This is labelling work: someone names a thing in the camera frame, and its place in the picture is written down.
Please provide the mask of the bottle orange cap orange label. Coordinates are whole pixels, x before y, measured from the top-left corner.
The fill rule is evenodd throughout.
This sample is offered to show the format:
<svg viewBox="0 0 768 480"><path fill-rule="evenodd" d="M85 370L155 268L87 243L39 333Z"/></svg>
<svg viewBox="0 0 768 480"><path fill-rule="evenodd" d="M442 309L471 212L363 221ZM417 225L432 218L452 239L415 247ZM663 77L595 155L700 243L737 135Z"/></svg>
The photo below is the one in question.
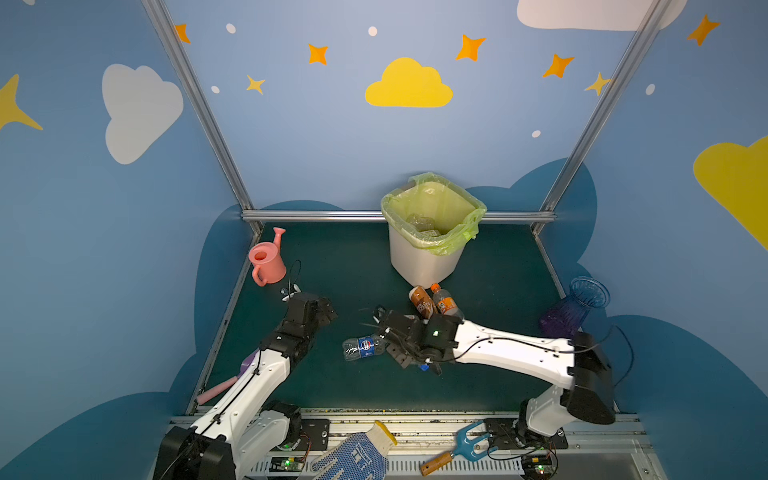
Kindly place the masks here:
<svg viewBox="0 0 768 480"><path fill-rule="evenodd" d="M432 291L433 302L442 315L453 316L459 319L465 318L464 313L458 307L452 294L448 290L442 288L437 283L432 284L430 289Z"/></svg>

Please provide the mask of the pepsi bottle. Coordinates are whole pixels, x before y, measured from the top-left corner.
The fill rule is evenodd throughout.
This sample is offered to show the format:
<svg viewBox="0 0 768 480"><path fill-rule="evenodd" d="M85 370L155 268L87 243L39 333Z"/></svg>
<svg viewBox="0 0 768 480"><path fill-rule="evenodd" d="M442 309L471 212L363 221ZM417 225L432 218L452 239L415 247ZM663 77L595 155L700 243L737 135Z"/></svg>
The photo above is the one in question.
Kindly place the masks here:
<svg viewBox="0 0 768 480"><path fill-rule="evenodd" d="M387 342L379 335L349 338L342 343L345 361L357 361L381 355L386 351Z"/></svg>

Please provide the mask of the bottle green white label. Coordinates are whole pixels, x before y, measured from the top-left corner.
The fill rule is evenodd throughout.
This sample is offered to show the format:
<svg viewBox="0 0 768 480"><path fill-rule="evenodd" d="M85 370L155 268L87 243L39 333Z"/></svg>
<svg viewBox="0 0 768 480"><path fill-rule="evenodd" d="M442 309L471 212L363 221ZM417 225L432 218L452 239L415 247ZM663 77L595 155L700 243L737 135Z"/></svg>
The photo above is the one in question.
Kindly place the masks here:
<svg viewBox="0 0 768 480"><path fill-rule="evenodd" d="M422 235L429 237L439 237L442 235L441 231L436 226L435 220L430 217L412 214L407 218L407 221Z"/></svg>

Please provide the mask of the brown tea bottle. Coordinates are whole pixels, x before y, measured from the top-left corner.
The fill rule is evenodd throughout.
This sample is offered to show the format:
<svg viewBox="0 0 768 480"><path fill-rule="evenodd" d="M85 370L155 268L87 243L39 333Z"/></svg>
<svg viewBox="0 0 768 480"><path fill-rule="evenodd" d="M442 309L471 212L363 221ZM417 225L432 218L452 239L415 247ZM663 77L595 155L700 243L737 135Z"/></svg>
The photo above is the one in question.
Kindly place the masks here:
<svg viewBox="0 0 768 480"><path fill-rule="evenodd" d="M438 312L436 304L422 286L417 285L413 287L408 297L423 319L429 320Z"/></svg>

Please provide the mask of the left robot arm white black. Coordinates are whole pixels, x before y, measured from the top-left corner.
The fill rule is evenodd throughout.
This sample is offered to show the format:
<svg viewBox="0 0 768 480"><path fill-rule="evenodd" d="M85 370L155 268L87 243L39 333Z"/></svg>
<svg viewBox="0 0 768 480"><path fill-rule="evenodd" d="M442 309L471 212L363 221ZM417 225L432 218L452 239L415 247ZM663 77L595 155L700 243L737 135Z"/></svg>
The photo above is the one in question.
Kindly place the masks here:
<svg viewBox="0 0 768 480"><path fill-rule="evenodd" d="M273 448L292 442L301 427L298 408L266 404L306 357L317 330L336 317L326 297L300 292L289 298L282 321L224 396L192 426L166 433L152 477L242 479Z"/></svg>

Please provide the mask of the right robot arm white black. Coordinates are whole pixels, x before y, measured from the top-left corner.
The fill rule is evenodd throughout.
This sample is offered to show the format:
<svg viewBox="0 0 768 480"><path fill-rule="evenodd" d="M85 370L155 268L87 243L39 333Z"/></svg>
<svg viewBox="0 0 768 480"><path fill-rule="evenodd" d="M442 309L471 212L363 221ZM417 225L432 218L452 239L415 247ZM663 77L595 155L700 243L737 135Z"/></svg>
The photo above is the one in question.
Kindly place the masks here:
<svg viewBox="0 0 768 480"><path fill-rule="evenodd" d="M494 330L435 313L428 319L377 307L377 334L395 348L403 366L436 375L450 363L478 364L538 378L550 384L521 403L513 436L520 446L541 444L580 420L615 422L612 366L600 343L584 332L572 338L539 338Z"/></svg>

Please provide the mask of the white trash bin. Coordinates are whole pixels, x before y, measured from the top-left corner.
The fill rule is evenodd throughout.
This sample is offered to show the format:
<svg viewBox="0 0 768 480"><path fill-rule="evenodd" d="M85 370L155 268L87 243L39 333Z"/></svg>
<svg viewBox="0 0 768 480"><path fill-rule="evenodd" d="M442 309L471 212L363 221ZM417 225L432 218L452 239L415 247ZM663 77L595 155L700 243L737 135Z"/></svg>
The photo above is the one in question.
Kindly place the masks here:
<svg viewBox="0 0 768 480"><path fill-rule="evenodd" d="M461 247L450 255L435 255L414 247L392 226L388 233L391 264L411 286L430 287L445 280L456 269L464 250Z"/></svg>

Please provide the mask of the green bin liner bag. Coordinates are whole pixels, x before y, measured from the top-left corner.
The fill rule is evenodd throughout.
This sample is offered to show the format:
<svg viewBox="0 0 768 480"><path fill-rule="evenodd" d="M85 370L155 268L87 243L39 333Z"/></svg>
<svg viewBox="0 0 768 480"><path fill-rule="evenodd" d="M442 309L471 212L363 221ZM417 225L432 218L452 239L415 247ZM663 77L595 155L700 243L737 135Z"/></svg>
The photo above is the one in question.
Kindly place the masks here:
<svg viewBox="0 0 768 480"><path fill-rule="evenodd" d="M456 252L473 240L487 213L481 200L433 172L411 177L405 187L385 195L380 206L389 226L414 247L442 256ZM407 221L412 214L434 219L442 235L429 237L417 232Z"/></svg>

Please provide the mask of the pink watering can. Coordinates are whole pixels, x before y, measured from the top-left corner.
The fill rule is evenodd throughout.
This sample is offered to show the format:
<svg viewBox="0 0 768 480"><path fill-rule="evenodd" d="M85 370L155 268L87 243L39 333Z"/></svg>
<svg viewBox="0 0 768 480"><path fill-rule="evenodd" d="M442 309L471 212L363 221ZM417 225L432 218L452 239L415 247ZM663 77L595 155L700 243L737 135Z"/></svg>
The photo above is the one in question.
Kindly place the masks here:
<svg viewBox="0 0 768 480"><path fill-rule="evenodd" d="M259 287L276 284L287 274L287 268L281 256L281 241L286 230L274 227L273 231L272 242L257 243L248 253L248 260L253 266L252 279Z"/></svg>

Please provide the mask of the blue white work glove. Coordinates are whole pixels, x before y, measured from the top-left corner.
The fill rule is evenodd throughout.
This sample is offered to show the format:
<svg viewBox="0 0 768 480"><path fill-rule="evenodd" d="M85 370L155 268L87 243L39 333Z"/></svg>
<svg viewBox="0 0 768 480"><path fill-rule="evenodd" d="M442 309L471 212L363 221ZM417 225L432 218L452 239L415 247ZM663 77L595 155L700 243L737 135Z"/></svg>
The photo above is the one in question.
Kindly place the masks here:
<svg viewBox="0 0 768 480"><path fill-rule="evenodd" d="M398 442L389 429L375 421L367 432L350 435L310 465L315 480L383 480L389 469L388 455Z"/></svg>

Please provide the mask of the blue garden hand rake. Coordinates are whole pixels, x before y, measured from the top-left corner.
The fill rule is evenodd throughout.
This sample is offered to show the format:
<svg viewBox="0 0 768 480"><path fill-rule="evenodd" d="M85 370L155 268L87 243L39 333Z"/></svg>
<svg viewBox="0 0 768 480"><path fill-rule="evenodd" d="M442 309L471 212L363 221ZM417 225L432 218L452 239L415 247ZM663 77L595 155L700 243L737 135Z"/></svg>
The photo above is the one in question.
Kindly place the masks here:
<svg viewBox="0 0 768 480"><path fill-rule="evenodd" d="M421 475L426 477L435 473L439 469L450 464L456 456L462 456L471 462L477 462L487 457L490 453L495 452L497 447L491 445L491 435L488 432L474 438L469 436L469 433L472 430L477 429L484 424L484 421L479 421L459 430L456 434L455 448L424 463L420 467Z"/></svg>

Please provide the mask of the purple pink toy shovel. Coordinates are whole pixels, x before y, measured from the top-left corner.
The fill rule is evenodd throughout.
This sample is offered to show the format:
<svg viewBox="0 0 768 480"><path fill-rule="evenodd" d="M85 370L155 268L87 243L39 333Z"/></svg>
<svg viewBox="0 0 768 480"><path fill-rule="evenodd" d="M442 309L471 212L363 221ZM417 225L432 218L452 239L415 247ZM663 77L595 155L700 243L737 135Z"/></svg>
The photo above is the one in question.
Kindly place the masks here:
<svg viewBox="0 0 768 480"><path fill-rule="evenodd" d="M254 358L256 356L256 352L252 352L248 357L246 357L240 365L239 373L228 380L225 380L224 382L221 382L207 390L205 390L203 393L199 394L196 397L196 402L198 405L204 405L208 403L213 398L217 397L218 395L226 392L228 389L230 389L232 386L236 384L236 382L245 374L245 372L248 370L250 365L252 364Z"/></svg>

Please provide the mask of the purple blue glass vase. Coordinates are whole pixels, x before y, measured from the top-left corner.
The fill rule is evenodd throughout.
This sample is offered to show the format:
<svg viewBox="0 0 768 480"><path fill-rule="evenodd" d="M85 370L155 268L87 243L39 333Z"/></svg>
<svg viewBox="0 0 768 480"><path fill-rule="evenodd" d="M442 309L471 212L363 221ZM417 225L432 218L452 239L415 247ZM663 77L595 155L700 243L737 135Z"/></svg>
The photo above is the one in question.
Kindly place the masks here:
<svg viewBox="0 0 768 480"><path fill-rule="evenodd" d="M540 317L539 328L548 338L573 338L587 316L604 309L610 300L609 290L600 281L589 276L575 277L568 294Z"/></svg>

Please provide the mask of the left circuit board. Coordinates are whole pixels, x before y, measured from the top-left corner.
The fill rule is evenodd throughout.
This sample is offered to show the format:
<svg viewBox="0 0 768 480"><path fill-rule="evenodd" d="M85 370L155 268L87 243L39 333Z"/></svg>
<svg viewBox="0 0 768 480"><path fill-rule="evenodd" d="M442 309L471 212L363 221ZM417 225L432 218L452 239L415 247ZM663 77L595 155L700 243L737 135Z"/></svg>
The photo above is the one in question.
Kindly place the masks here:
<svg viewBox="0 0 768 480"><path fill-rule="evenodd" d="M270 473L296 473L304 470L305 461L299 457L272 457L269 465Z"/></svg>

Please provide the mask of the circuit board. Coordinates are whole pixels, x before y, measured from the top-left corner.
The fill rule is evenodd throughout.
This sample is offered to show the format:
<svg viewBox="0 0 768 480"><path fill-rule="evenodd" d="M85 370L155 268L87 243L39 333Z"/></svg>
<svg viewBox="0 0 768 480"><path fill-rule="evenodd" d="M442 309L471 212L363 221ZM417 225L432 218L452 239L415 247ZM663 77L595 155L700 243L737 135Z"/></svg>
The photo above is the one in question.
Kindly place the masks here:
<svg viewBox="0 0 768 480"><path fill-rule="evenodd" d="M556 472L553 460L547 456L525 456L521 459L523 474L527 480L548 480Z"/></svg>
<svg viewBox="0 0 768 480"><path fill-rule="evenodd" d="M272 457L269 465L270 473L296 473L304 470L305 461L299 457Z"/></svg>

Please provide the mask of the right circuit board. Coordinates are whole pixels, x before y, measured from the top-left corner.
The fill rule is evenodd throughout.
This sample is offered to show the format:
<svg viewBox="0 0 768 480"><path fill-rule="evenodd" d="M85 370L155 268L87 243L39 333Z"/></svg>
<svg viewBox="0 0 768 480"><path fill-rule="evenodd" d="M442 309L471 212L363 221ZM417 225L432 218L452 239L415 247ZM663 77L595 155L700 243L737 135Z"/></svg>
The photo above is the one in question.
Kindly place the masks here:
<svg viewBox="0 0 768 480"><path fill-rule="evenodd" d="M521 459L523 474L527 480L548 480L556 472L553 460L547 456L525 456Z"/></svg>

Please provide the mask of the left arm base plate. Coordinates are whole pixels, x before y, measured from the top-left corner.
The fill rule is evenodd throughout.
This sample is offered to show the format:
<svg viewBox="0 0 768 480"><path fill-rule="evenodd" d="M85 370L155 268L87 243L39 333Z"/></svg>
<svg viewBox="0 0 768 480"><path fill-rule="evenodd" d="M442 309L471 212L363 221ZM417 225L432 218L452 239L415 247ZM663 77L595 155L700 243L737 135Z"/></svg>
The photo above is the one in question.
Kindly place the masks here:
<svg viewBox="0 0 768 480"><path fill-rule="evenodd" d="M326 451L330 437L330 421L328 419L302 419L289 422L286 438L276 449L282 451Z"/></svg>

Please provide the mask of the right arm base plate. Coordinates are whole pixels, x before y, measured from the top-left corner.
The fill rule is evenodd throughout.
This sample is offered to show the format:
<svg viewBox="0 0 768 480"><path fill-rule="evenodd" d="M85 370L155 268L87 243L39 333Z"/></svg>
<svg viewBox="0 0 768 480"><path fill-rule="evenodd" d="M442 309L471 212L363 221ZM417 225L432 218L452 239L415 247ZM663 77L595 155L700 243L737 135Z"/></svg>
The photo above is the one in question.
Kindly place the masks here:
<svg viewBox="0 0 768 480"><path fill-rule="evenodd" d="M500 450L530 450L534 447L568 449L565 433L560 428L553 436L543 436L518 426L517 418L485 418L483 420L489 434L489 447Z"/></svg>

